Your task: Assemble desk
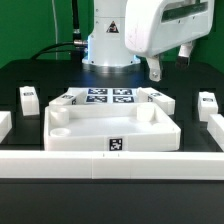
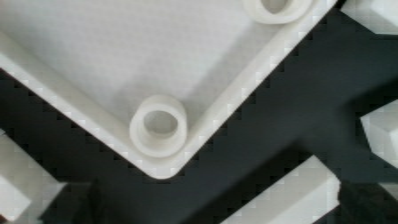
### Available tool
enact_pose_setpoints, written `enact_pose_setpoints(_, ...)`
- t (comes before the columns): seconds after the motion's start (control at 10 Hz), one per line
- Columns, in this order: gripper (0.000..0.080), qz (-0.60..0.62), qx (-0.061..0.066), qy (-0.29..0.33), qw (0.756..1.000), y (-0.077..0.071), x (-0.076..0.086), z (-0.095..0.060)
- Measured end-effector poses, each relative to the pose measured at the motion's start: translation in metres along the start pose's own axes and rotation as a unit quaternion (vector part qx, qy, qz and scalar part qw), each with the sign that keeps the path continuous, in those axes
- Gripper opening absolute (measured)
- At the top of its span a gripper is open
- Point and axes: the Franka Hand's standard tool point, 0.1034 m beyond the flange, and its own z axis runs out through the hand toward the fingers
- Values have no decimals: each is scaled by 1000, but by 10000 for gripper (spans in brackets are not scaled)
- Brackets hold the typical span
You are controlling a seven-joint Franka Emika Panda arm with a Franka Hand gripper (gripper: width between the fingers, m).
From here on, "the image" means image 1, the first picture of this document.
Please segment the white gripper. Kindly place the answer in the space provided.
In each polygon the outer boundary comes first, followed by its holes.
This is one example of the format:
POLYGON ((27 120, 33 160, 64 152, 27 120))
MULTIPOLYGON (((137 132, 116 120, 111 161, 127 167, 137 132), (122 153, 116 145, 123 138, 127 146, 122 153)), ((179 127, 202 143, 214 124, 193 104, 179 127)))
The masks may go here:
POLYGON ((211 30, 214 5, 215 0, 127 1, 125 45, 133 54, 148 58, 152 81, 159 82, 162 78, 158 54, 181 44, 176 67, 186 69, 189 66, 195 45, 193 40, 211 30))

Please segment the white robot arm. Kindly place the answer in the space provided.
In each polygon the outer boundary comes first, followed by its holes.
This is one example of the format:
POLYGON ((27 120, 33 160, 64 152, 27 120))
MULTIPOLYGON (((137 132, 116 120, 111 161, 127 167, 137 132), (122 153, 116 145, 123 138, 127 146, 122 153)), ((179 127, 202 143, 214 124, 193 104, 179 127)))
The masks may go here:
POLYGON ((145 58, 149 78, 160 81, 162 53, 177 47, 186 67, 195 41, 209 34, 215 0, 93 0, 94 28, 83 65, 120 73, 145 58))

